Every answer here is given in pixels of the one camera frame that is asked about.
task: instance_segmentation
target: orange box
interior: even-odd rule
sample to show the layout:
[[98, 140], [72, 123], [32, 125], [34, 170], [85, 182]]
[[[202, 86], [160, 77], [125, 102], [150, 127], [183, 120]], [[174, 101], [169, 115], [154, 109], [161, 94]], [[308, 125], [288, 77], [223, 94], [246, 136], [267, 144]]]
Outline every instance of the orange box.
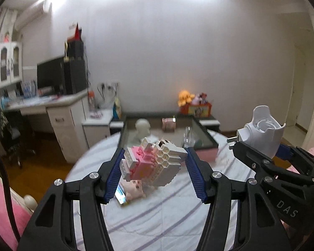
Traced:
[[185, 115], [193, 115], [195, 117], [209, 117], [211, 114], [212, 104], [191, 105], [186, 104], [180, 108], [180, 113]]

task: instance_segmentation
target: blue gripper pad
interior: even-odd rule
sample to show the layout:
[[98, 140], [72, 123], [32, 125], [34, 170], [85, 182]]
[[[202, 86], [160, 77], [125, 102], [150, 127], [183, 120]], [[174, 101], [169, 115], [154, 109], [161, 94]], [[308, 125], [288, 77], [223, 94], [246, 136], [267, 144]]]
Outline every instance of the blue gripper pad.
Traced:
[[282, 160], [290, 160], [293, 156], [291, 152], [291, 147], [284, 144], [280, 144], [275, 156]]
[[106, 192], [104, 199], [107, 203], [114, 197], [117, 185], [120, 181], [121, 178], [120, 162], [122, 159], [125, 158], [124, 154], [125, 150], [122, 149], [106, 181]]
[[201, 202], [205, 203], [208, 197], [205, 188], [205, 181], [197, 164], [197, 161], [201, 160], [199, 159], [193, 148], [185, 148], [185, 150], [188, 153], [185, 164], [189, 173], [189, 177], [191, 178], [197, 197], [201, 199]]

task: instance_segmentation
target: yellow plush toy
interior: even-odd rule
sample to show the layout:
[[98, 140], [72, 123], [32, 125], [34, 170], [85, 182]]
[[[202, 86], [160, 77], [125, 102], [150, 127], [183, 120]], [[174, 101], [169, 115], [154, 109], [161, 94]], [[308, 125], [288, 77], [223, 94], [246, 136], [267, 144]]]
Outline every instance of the yellow plush toy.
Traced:
[[181, 91], [179, 92], [179, 101], [178, 106], [182, 107], [187, 103], [192, 102], [192, 99], [195, 97], [194, 94], [190, 94], [188, 91]]

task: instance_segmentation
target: white bedsheet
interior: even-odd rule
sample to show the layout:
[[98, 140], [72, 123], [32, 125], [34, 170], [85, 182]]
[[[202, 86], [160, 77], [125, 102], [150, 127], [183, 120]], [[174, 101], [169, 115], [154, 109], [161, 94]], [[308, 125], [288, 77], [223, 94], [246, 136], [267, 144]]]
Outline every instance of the white bedsheet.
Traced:
[[[254, 177], [251, 171], [228, 149], [226, 137], [208, 131], [219, 143], [214, 171], [220, 171], [230, 179], [246, 181]], [[70, 171], [66, 182], [80, 180], [113, 156], [120, 134], [97, 143], [83, 155]], [[79, 201], [74, 201], [74, 224], [79, 250], [85, 250], [81, 231]], [[170, 184], [159, 187], [147, 198], [120, 207], [116, 199], [101, 205], [109, 237], [115, 251], [190, 250], [196, 249], [209, 205], [196, 197], [186, 170], [182, 167]], [[225, 250], [233, 246], [237, 216], [237, 201], [232, 201], [231, 217]]]

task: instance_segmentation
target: plastic bottle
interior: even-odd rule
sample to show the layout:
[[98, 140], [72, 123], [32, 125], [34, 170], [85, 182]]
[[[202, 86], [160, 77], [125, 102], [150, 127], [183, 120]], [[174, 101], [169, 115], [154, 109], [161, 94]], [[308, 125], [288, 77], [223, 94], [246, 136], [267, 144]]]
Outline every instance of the plastic bottle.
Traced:
[[88, 107], [90, 109], [90, 112], [96, 112], [97, 111], [94, 91], [88, 92]]

